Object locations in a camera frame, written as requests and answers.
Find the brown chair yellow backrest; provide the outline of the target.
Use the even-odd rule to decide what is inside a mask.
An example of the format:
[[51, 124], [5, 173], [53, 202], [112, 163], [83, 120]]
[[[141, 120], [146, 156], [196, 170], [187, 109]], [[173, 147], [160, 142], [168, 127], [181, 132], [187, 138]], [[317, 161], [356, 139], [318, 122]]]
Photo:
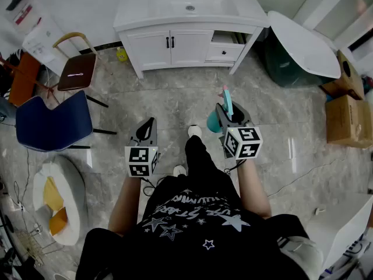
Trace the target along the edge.
[[[74, 37], [82, 38], [92, 52], [69, 57], [59, 48], [59, 44]], [[55, 85], [57, 90], [67, 92], [69, 90], [88, 88], [93, 80], [97, 60], [99, 60], [100, 57], [87, 37], [80, 32], [70, 32], [63, 35], [53, 44], [52, 47], [67, 59], [59, 78], [59, 82]]]

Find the person's left forearm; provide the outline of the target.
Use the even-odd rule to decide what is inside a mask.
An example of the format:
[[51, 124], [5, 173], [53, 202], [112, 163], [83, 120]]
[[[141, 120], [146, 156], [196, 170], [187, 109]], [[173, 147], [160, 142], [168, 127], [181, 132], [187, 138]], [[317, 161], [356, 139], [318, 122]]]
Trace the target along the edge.
[[141, 179], [127, 177], [112, 210], [108, 230], [124, 236], [132, 230], [138, 219]]

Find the orange cabinet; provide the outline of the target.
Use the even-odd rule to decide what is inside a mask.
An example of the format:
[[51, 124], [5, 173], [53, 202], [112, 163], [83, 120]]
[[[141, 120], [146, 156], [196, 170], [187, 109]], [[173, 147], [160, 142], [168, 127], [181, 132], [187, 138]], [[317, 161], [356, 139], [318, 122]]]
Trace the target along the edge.
[[41, 64], [29, 53], [24, 53], [18, 65], [19, 71], [15, 72], [13, 83], [10, 89], [9, 102], [16, 107], [21, 106], [28, 99], [33, 97], [36, 86], [30, 79], [37, 79]]

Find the orange cloth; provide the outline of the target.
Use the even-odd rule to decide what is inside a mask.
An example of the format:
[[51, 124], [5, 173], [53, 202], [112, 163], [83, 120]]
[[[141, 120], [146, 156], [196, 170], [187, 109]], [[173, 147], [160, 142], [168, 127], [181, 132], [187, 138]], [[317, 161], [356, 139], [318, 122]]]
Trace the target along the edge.
[[52, 236], [62, 231], [68, 222], [66, 208], [61, 208], [50, 220], [49, 229]]

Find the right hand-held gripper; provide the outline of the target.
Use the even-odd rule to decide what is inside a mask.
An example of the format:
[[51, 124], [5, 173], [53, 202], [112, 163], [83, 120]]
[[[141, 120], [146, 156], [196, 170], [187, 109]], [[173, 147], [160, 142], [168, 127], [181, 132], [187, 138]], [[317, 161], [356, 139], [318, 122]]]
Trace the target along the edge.
[[[220, 103], [217, 103], [215, 108], [223, 134], [220, 141], [224, 157], [235, 160], [255, 159], [263, 144], [260, 129], [253, 125], [249, 113], [240, 104], [232, 101], [232, 106], [232, 119]], [[233, 122], [243, 124], [229, 125]]]

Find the white oval board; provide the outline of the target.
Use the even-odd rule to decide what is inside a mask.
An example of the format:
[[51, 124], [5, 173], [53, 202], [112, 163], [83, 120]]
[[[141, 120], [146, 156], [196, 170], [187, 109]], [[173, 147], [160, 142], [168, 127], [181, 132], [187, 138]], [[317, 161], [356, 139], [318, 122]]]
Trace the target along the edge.
[[326, 42], [279, 12], [272, 10], [267, 16], [275, 36], [298, 66], [314, 75], [340, 78], [339, 62]]

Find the white vanity table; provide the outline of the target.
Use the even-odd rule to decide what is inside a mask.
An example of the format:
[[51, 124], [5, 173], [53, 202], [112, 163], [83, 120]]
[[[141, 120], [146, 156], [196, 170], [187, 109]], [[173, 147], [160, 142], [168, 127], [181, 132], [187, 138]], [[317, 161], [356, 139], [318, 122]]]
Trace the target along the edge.
[[267, 27], [257, 0], [120, 0], [114, 20], [138, 78], [185, 67], [233, 74]]

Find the white round tub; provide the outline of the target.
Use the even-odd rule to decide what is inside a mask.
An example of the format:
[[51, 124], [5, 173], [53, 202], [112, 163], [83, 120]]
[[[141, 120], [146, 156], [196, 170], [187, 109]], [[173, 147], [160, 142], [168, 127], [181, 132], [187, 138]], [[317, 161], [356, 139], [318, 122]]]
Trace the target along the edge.
[[[58, 212], [53, 211], [43, 200], [47, 177], [51, 176], [64, 200], [68, 222], [65, 228], [52, 236], [49, 220]], [[48, 158], [35, 174], [33, 180], [33, 206], [37, 222], [52, 238], [64, 246], [74, 246], [87, 230], [87, 205], [84, 181], [75, 165], [66, 157], [56, 155]]]

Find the clear container red label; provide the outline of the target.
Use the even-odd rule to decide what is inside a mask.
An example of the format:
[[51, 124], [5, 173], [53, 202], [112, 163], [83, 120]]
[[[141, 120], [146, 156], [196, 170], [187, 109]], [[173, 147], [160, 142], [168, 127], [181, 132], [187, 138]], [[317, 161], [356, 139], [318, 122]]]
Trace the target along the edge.
[[28, 35], [41, 21], [42, 9], [39, 0], [22, 0], [12, 10], [5, 9], [5, 18], [19, 33]]

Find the dark green bin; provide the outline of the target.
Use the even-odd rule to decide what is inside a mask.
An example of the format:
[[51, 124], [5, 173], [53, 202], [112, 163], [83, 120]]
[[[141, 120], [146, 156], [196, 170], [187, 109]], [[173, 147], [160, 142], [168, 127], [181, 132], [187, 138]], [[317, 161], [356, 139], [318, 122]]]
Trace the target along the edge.
[[332, 81], [303, 70], [282, 46], [271, 27], [263, 41], [260, 59], [272, 81], [283, 88], [313, 87]]

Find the blue upholstered chair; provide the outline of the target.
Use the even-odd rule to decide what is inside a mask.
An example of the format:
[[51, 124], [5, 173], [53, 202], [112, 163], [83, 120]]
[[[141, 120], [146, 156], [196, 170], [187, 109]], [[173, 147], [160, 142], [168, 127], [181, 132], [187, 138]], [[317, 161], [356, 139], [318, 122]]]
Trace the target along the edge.
[[53, 152], [65, 149], [88, 149], [77, 143], [92, 133], [115, 135], [93, 127], [88, 102], [108, 105], [80, 90], [54, 109], [40, 96], [34, 96], [16, 110], [16, 137], [20, 144], [35, 151]]

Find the person's right forearm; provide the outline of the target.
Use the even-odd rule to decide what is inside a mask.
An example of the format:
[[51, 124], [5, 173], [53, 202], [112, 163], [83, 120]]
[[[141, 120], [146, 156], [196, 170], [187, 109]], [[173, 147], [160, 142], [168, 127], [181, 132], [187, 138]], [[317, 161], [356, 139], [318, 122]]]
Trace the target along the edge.
[[272, 216], [269, 199], [258, 177], [254, 161], [247, 159], [238, 166], [237, 173], [242, 206], [261, 218], [269, 219]]

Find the teal spray bottle pink trigger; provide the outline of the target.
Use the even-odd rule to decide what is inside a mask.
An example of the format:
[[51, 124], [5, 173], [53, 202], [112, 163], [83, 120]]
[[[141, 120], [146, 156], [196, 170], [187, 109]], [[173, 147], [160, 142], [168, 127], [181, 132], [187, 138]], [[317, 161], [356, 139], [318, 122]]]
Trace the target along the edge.
[[[234, 112], [233, 112], [233, 103], [231, 101], [230, 92], [228, 90], [228, 87], [226, 85], [223, 86], [223, 91], [221, 94], [219, 94], [220, 97], [223, 98], [223, 113], [227, 114], [228, 118], [232, 118]], [[216, 108], [210, 113], [210, 115], [207, 118], [207, 127], [211, 132], [219, 133], [221, 132], [221, 126], [219, 124], [220, 119], [216, 112]]]

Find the person's black trousers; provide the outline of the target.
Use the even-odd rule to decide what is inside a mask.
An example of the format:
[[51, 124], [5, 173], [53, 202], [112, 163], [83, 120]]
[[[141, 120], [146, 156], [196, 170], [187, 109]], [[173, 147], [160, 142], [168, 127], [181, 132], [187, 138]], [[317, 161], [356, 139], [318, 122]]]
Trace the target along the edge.
[[197, 136], [191, 136], [185, 145], [188, 178], [200, 191], [207, 193], [236, 193], [231, 178], [219, 170], [206, 146]]

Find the white flat board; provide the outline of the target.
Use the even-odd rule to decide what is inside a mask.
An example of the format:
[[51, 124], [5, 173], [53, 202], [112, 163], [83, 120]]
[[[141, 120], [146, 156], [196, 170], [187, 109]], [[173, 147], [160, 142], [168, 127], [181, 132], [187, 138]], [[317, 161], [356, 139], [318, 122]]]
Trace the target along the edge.
[[353, 193], [309, 220], [306, 232], [323, 252], [322, 270], [331, 267], [365, 231], [373, 195]]

